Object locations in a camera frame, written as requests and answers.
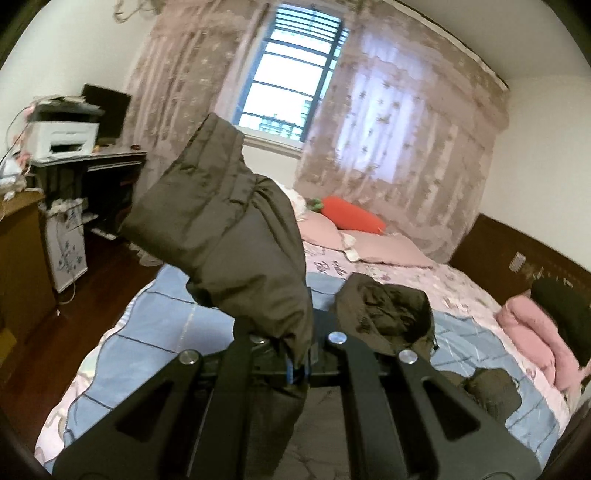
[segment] bedsheet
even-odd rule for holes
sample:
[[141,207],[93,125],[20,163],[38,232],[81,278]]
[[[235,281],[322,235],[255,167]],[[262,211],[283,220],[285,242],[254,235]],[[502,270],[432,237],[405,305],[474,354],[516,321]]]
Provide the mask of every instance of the bedsheet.
[[[492,311],[498,305],[465,275],[454,269],[443,265],[435,269],[415,269],[351,264],[341,252],[326,251],[306,244],[304,246],[308,270],[316,269],[318,273],[320,269],[324,275],[341,279],[347,278],[354,271],[360,271],[385,283],[401,283],[421,288],[429,295],[435,310],[442,310],[443,313],[451,313],[456,317],[466,317],[470,312],[477,325],[499,337],[494,331],[498,325],[492,317]],[[184,288],[186,280],[187,277],[178,269],[165,266],[155,282],[146,286],[133,299],[118,324],[103,336],[99,346],[87,356],[77,377],[60,404],[49,415],[40,434],[35,456],[49,470],[52,460],[64,446],[85,432],[178,352],[186,348],[196,348],[208,354],[227,347],[232,339],[232,319],[218,310],[196,305]],[[142,321],[128,325],[132,317],[142,318]],[[162,322],[162,318],[167,318],[167,322]],[[174,335],[168,335],[172,331],[175,332]],[[164,337],[167,340],[161,345],[159,342]],[[501,342],[511,353],[502,338]],[[131,355],[125,354],[126,350],[132,352]],[[510,357],[515,358],[520,370],[534,384],[538,377],[545,379],[542,373],[538,375],[534,370],[535,366],[531,369],[513,353]],[[514,378],[524,381],[517,374]],[[546,440],[546,445],[553,445],[552,435],[559,435],[568,422],[568,409],[557,391],[558,398],[556,395],[548,396],[547,392],[544,394],[538,385],[536,389],[542,394],[556,419],[556,428]],[[311,396],[312,403],[313,398],[318,395],[323,394],[314,393]],[[555,400],[554,406],[551,405],[552,400]],[[545,447],[541,447],[540,452],[543,460]]]
[[[329,309],[344,282],[343,279],[308,273],[314,307]],[[464,377],[471,377],[477,368],[506,370],[518,386],[522,403],[505,425],[515,438],[536,454],[540,464],[545,465],[560,436],[560,424],[529,376],[499,338],[478,325],[472,317],[437,310],[433,311],[433,316],[439,348],[431,357],[432,366],[438,371],[451,371]]]
[[365,262],[351,263],[343,252],[317,247],[307,242],[304,242],[304,250],[308,272],[324,273],[337,278],[348,278],[352,272],[363,273],[381,283],[406,285],[424,291],[433,310],[472,317],[478,325],[490,330],[501,340],[505,350],[511,354],[521,371],[529,376],[545,398],[558,420],[560,434],[564,432],[572,411],[562,393],[550,385],[539,367],[515,347],[495,319],[495,314],[500,311],[501,306],[466,274],[442,264],[434,268],[409,268]]

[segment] window frame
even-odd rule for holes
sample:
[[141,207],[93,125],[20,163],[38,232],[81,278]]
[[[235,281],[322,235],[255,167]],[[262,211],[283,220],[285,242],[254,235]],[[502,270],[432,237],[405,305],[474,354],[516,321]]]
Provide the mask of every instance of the window frame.
[[[256,54],[252,58],[251,67],[248,70],[248,74],[246,76],[246,79],[242,83],[243,86],[242,86],[242,89],[241,89],[240,94],[238,96],[238,101],[237,101],[235,113],[233,116],[233,123],[234,123],[234,125],[239,126],[242,115],[252,115],[252,116],[255,116],[258,118],[266,119],[268,121],[277,121],[277,122],[280,122],[282,125],[288,125],[293,128],[301,129],[302,133],[300,135],[300,139],[295,140],[291,137],[286,138],[286,137],[282,137],[281,135],[269,133],[270,135],[273,135],[274,137],[277,137],[278,139],[281,139],[281,140],[290,140],[291,142],[304,143],[308,137],[309,132],[310,132],[310,127],[311,127],[314,117],[316,115],[316,111],[318,109],[320,101],[322,100],[321,95],[322,95],[322,91],[324,89],[324,84],[326,83],[326,79],[327,79],[329,73],[334,72],[334,68],[331,68],[331,65],[333,64],[333,62],[335,60],[338,60],[338,57],[337,58],[335,57],[336,50],[339,47],[342,48],[343,45],[345,44],[345,41],[347,40],[347,37],[348,37],[348,29],[345,26],[345,19],[344,19],[343,12],[335,11],[333,9],[324,9],[324,8],[322,8],[322,5],[317,5],[317,4],[310,5],[310,4],[306,4],[304,2],[298,2],[297,0],[293,0],[291,2],[285,2],[282,5],[286,5],[288,7],[305,8],[307,10],[316,11],[320,14],[329,15],[331,17],[335,17],[336,19],[338,19],[339,22],[338,22],[338,26],[337,26],[337,31],[334,34],[334,40],[332,41],[330,51],[328,53],[325,53],[323,51],[319,51],[319,50],[315,50],[313,48],[301,46],[296,43],[289,43],[286,41],[281,41],[281,40],[276,40],[274,38],[271,38],[271,36],[275,30],[283,30],[283,31],[288,31],[288,32],[291,31],[292,33],[306,36],[305,33],[289,30],[285,27],[284,28],[277,28],[278,11],[275,11],[273,13],[272,18],[269,19],[267,28],[265,29],[264,34],[262,35],[262,38],[259,41],[258,48],[256,49]],[[310,38],[315,38],[317,40],[319,39],[318,36],[314,36],[314,35],[308,35],[308,36]],[[283,55],[283,54],[279,54],[279,53],[275,53],[275,52],[266,51],[267,45],[269,43],[274,43],[277,45],[296,48],[301,51],[306,51],[309,53],[313,53],[315,55],[320,55],[320,56],[323,56],[326,58],[326,62],[324,64],[324,66],[321,66],[321,65],[315,64],[313,62],[307,61],[307,60],[298,59],[296,57],[290,57],[289,55]],[[311,95],[306,92],[300,92],[300,91],[290,89],[287,87],[282,87],[280,85],[275,85],[272,83],[261,82],[259,80],[255,80],[255,76],[256,76],[256,73],[257,73],[259,66],[261,64],[261,60],[265,54],[280,57],[280,58],[287,58],[290,60],[299,61],[303,64],[309,64],[309,65],[313,65],[313,66],[322,68],[322,72],[321,72],[321,75],[320,75],[320,78],[318,81],[318,85],[316,87],[316,91],[315,91],[314,95]],[[311,99],[310,107],[309,107],[308,113],[306,115],[306,120],[304,122],[303,127],[301,125],[297,125],[292,122],[284,121],[284,120],[281,120],[278,118],[269,117],[269,116],[265,116],[265,115],[259,115],[257,113],[245,112],[244,107],[245,107],[246,101],[248,99],[248,96],[251,92],[253,85],[267,85],[267,86],[279,88],[281,90],[285,90],[288,92],[298,93],[299,95],[304,95],[304,96],[310,98]],[[258,129],[256,129],[256,130],[249,129],[249,130],[251,130],[253,133],[254,132],[264,133],[264,131],[261,131]]]

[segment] sheer curtain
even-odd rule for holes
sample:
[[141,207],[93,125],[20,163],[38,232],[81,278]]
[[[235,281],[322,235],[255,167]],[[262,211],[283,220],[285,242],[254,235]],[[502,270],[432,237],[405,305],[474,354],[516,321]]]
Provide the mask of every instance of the sheer curtain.
[[298,169],[307,197],[340,196],[445,262],[478,215],[506,86],[416,12],[366,0]]
[[231,118],[245,59],[273,3],[168,0],[129,85],[122,143],[148,151],[136,197],[160,178],[210,111]]

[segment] pink folded quilt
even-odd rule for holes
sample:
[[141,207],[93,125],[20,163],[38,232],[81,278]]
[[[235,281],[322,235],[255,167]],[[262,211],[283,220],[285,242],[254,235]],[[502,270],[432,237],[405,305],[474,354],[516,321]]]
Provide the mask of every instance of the pink folded quilt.
[[564,391],[581,382],[584,374],[552,319],[529,297],[507,300],[496,321],[515,347],[544,373],[548,382]]

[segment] metal bolt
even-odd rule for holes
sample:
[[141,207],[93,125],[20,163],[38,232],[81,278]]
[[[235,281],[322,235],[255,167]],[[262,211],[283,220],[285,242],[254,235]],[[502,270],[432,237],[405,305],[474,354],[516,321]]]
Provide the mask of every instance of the metal bolt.
[[178,361],[183,365],[193,365],[199,361],[199,352],[195,350],[184,350],[178,356]]
[[405,364],[412,365],[418,360],[418,355],[412,350],[403,350],[398,354],[398,359]]
[[263,343],[267,343],[269,340],[263,337],[259,337],[256,335],[251,335],[251,342],[257,345],[262,345]]
[[329,342],[335,345],[342,345],[347,341],[347,334],[343,332],[332,332],[329,334]]

